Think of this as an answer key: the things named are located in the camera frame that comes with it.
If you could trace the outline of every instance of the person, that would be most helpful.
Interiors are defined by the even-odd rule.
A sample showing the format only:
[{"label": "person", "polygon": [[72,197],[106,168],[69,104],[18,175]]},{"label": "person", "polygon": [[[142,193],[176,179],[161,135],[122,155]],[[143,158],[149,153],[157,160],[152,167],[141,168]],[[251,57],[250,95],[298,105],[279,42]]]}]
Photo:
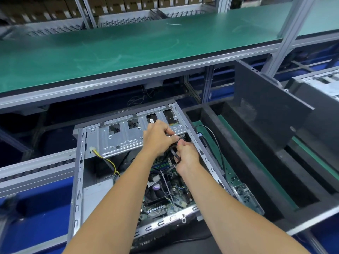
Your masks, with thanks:
[{"label": "person", "polygon": [[[166,123],[157,120],[148,124],[141,151],[63,254],[129,253],[151,166],[156,157],[178,140]],[[280,228],[231,197],[200,165],[193,144],[179,140],[177,150],[181,162],[176,170],[223,254],[309,254]]]}]

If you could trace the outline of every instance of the person's right arm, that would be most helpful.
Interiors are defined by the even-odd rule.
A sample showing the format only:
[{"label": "person's right arm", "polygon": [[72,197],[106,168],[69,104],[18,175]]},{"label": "person's right arm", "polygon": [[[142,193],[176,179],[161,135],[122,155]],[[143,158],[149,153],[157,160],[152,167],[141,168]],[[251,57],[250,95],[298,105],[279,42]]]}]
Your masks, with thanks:
[{"label": "person's right arm", "polygon": [[223,254],[309,254],[295,239],[230,196],[200,165],[193,144],[180,140],[177,171]]}]

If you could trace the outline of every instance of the person's left hand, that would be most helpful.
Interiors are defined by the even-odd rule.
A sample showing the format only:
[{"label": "person's left hand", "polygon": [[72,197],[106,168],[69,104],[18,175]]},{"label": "person's left hand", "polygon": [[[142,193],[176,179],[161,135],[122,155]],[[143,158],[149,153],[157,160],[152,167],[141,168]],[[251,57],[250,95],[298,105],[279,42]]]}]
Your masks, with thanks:
[{"label": "person's left hand", "polygon": [[170,126],[161,120],[149,123],[144,131],[142,149],[154,154],[155,158],[163,154],[173,143],[179,140]]}]

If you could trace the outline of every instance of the box label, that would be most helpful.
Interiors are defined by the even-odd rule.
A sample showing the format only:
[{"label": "box label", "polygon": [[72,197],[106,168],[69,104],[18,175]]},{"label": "box label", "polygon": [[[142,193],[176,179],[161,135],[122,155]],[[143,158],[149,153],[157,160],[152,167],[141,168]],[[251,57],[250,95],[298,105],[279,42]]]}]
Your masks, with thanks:
[{"label": "box label", "polygon": [[45,15],[45,18],[46,18],[46,19],[48,19],[48,20],[51,20],[51,19],[52,19],[52,18],[50,17],[50,15],[48,14],[48,12],[44,12],[43,14]]},{"label": "box label", "polygon": [[72,17],[68,10],[65,10],[64,13],[65,13],[66,18],[70,19]]},{"label": "box label", "polygon": [[23,17],[23,19],[24,19],[27,23],[31,22],[31,20],[30,20],[29,17],[27,16],[27,14],[22,14],[22,17]]}]

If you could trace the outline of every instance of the workbench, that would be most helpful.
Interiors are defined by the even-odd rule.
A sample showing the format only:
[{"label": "workbench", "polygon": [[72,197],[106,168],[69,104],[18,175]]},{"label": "workbench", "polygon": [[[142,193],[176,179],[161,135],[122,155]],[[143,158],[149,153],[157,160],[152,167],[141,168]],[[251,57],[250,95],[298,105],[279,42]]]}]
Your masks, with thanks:
[{"label": "workbench", "polygon": [[[3,41],[0,109],[87,96],[274,53],[291,5]],[[291,48],[339,39],[338,6],[339,0],[317,1]]]}]

